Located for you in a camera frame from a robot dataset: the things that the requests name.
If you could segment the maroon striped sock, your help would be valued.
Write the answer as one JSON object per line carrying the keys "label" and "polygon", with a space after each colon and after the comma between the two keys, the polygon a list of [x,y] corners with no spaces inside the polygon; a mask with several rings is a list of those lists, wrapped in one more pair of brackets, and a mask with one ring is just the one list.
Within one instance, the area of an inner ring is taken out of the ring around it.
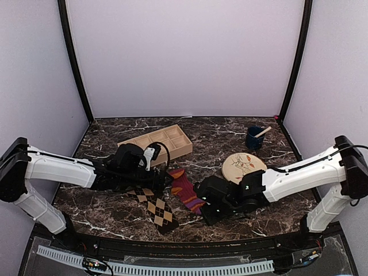
{"label": "maroon striped sock", "polygon": [[205,205],[206,202],[197,197],[194,186],[188,180],[185,170],[182,168],[172,170],[169,172],[169,175],[174,178],[171,184],[171,193],[178,196],[181,203],[183,203],[188,210],[200,216],[200,208]]}

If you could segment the brown argyle sock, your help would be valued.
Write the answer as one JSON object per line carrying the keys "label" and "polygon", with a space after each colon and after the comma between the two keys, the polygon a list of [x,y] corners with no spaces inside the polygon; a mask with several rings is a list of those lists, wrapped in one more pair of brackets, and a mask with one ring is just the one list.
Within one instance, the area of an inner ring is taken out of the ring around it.
{"label": "brown argyle sock", "polygon": [[148,188],[135,188],[124,196],[143,204],[160,234],[165,235],[179,227],[179,222],[163,196],[155,194]]}

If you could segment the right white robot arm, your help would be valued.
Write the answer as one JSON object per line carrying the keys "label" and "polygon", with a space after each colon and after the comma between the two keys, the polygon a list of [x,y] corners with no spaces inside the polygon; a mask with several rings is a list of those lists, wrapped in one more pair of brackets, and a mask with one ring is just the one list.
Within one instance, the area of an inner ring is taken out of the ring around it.
{"label": "right white robot arm", "polygon": [[301,231],[294,235],[293,244],[304,250],[347,205],[367,197],[367,163],[362,148],[367,147],[338,136],[335,145],[319,155],[248,173],[238,184],[207,177],[194,185],[197,197],[205,201],[201,214],[213,225],[235,213],[251,213],[289,195],[331,185],[319,204],[302,218]]}

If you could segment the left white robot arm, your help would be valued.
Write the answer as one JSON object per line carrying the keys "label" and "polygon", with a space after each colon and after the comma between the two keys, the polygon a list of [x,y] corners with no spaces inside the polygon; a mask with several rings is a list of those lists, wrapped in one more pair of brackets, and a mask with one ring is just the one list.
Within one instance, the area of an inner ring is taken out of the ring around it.
{"label": "left white robot arm", "polygon": [[1,201],[19,206],[32,219],[59,235],[59,242],[69,251],[81,246],[66,214],[55,209],[31,185],[40,179],[69,183],[90,190],[127,191],[142,187],[162,191],[172,181],[168,168],[154,168],[161,142],[153,142],[145,149],[132,143],[122,144],[115,154],[102,159],[76,159],[42,151],[19,137],[1,157]]}

